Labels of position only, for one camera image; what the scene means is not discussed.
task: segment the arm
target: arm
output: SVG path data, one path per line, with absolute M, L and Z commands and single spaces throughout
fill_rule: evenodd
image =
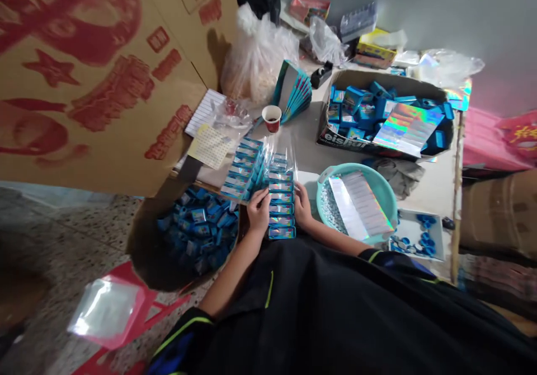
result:
M 295 182 L 295 220 L 313 239 L 339 252 L 358 256 L 366 249 L 373 248 L 314 219 L 308 192 L 298 182 Z
M 215 319 L 229 306 L 259 254 L 263 236 L 269 226 L 269 204 L 268 188 L 254 193 L 248 205 L 250 229 L 200 303 L 200 309 Z

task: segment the person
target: person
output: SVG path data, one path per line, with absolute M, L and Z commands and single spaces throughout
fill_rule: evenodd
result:
M 295 187 L 304 234 L 268 241 L 268 189 L 199 306 L 157 349 L 149 375 L 521 373 L 536 345 L 480 301 L 405 254 L 381 251 L 312 217 Z

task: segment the red star print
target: red star print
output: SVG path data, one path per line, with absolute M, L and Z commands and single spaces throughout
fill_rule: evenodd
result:
M 59 83 L 64 82 L 72 85 L 80 85 L 73 77 L 70 76 L 74 69 L 73 63 L 57 62 L 47 53 L 42 50 L 36 49 L 38 62 L 23 63 L 22 65 L 27 69 L 37 71 L 45 77 L 46 82 L 52 88 L 56 88 Z

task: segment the gray wall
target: gray wall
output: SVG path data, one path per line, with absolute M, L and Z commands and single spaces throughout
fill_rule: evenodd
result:
M 374 0 L 331 0 L 328 17 Z M 376 0 L 378 26 L 404 29 L 410 49 L 449 48 L 480 57 L 470 104 L 501 116 L 535 109 L 537 0 Z

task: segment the hand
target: hand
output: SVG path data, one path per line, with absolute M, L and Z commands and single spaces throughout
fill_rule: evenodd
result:
M 295 220 L 302 229 L 306 229 L 313 221 L 308 191 L 303 184 L 298 182 L 295 182 Z
M 258 190 L 248 203 L 248 218 L 250 219 L 250 231 L 264 233 L 269 227 L 269 189 Z

